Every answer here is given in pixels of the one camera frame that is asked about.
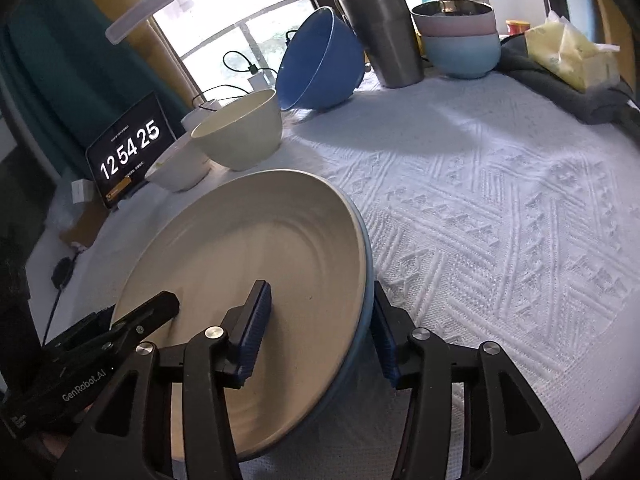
white tablecloth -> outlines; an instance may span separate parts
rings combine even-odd
[[[640,158],[612,125],[585,126],[514,80],[431,76],[286,117],[285,139],[251,171],[324,176],[360,209],[376,277],[396,306],[448,342],[499,342],[581,460],[640,400]],[[230,178],[149,185],[110,216],[83,254],[58,330],[117,299],[153,236]],[[382,378],[370,341],[319,419],[246,478],[388,479],[408,397]],[[462,448],[454,388],[450,478]]]

black cable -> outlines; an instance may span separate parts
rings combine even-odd
[[[237,50],[229,50],[228,52],[225,52],[224,56],[222,56],[222,64],[224,66],[226,66],[229,70],[231,70],[232,72],[251,72],[250,69],[237,70],[235,68],[231,68],[228,64],[226,64],[226,61],[225,61],[225,57],[226,57],[227,54],[238,54],[238,56],[244,57],[244,59],[246,60],[246,62],[247,62],[247,64],[249,66],[253,65],[253,63],[251,61],[249,61],[249,58],[247,56],[245,56],[242,52],[238,52]]]
[[[74,273],[74,269],[76,268],[76,260],[78,259],[79,251],[76,251],[73,259],[71,258],[62,258],[56,268],[53,270],[53,276],[51,277],[51,281],[53,285],[57,288],[58,293],[56,294],[56,300],[53,302],[53,307],[51,308],[51,313],[49,314],[49,320],[47,321],[47,327],[44,329],[44,336],[42,336],[42,345],[44,346],[47,341],[47,335],[49,335],[49,329],[51,328],[51,322],[53,321],[53,316],[56,313],[56,309],[58,308],[58,302],[60,301],[60,296],[62,296],[62,291],[65,290],[66,286],[71,280],[71,276]]]
[[[249,93],[249,92],[248,92],[247,90],[245,90],[244,88],[240,88],[239,86],[236,86],[236,85],[227,85],[227,84],[216,85],[216,86],[212,86],[211,88],[208,88],[208,89],[206,89],[206,90],[204,90],[204,91],[200,92],[198,95],[196,95],[196,97],[194,97],[194,98],[191,100],[191,106],[193,106],[193,102],[194,102],[198,97],[201,97],[201,98],[203,98],[203,99],[206,101],[207,99],[206,99],[206,97],[204,96],[204,94],[206,94],[206,93],[207,93],[207,92],[209,92],[210,90],[215,90],[216,88],[220,88],[220,87],[222,87],[222,86],[228,86],[229,88],[235,88],[236,90],[240,90],[240,91],[244,92],[245,94],[248,94],[248,93]],[[233,97],[225,97],[225,98],[223,98],[223,99],[233,99]],[[202,108],[203,110],[209,110],[209,108],[204,107],[204,106],[202,106],[202,105],[198,105],[198,108]]]

white bowl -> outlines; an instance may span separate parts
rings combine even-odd
[[[145,179],[171,192],[186,191],[201,181],[209,170],[209,157],[184,134],[151,165]]]
[[[243,171],[271,156],[282,138],[275,90],[260,90],[229,103],[204,119],[191,138],[212,160]]]

plate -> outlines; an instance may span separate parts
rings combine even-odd
[[[131,273],[114,319],[160,290],[180,314],[149,339],[187,342],[271,283],[273,311],[254,374],[226,390],[240,460],[257,456],[317,406],[343,369],[361,327],[366,241],[349,202],[308,173],[274,170],[232,180],[181,212]],[[172,449],[184,457],[181,394],[174,388]]]

silver bolt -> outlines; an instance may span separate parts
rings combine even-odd
[[[411,335],[414,337],[414,339],[424,341],[425,339],[431,337],[431,332],[429,332],[426,328],[419,326],[418,328],[415,328],[413,332],[411,332]]]
[[[204,331],[204,335],[209,339],[218,339],[222,337],[225,333],[225,330],[221,326],[210,326]]]
[[[496,355],[500,353],[500,345],[493,341],[487,341],[482,345],[482,350],[487,352],[489,355]]]
[[[138,352],[140,355],[149,355],[153,351],[154,351],[153,343],[149,343],[147,341],[142,342],[138,346],[136,346],[136,352]]]

